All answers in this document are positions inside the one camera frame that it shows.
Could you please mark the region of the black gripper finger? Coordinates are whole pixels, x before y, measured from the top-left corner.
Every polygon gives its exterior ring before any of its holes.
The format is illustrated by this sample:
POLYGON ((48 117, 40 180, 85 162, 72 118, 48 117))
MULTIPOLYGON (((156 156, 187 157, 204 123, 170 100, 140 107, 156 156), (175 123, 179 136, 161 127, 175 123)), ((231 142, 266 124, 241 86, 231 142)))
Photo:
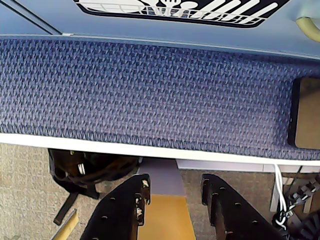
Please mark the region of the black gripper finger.
POLYGON ((215 174, 202 175, 201 201, 218 240, 284 239, 241 194, 215 174))
POLYGON ((136 240, 151 203, 149 174, 136 174, 118 185, 98 203, 82 240, 136 240))

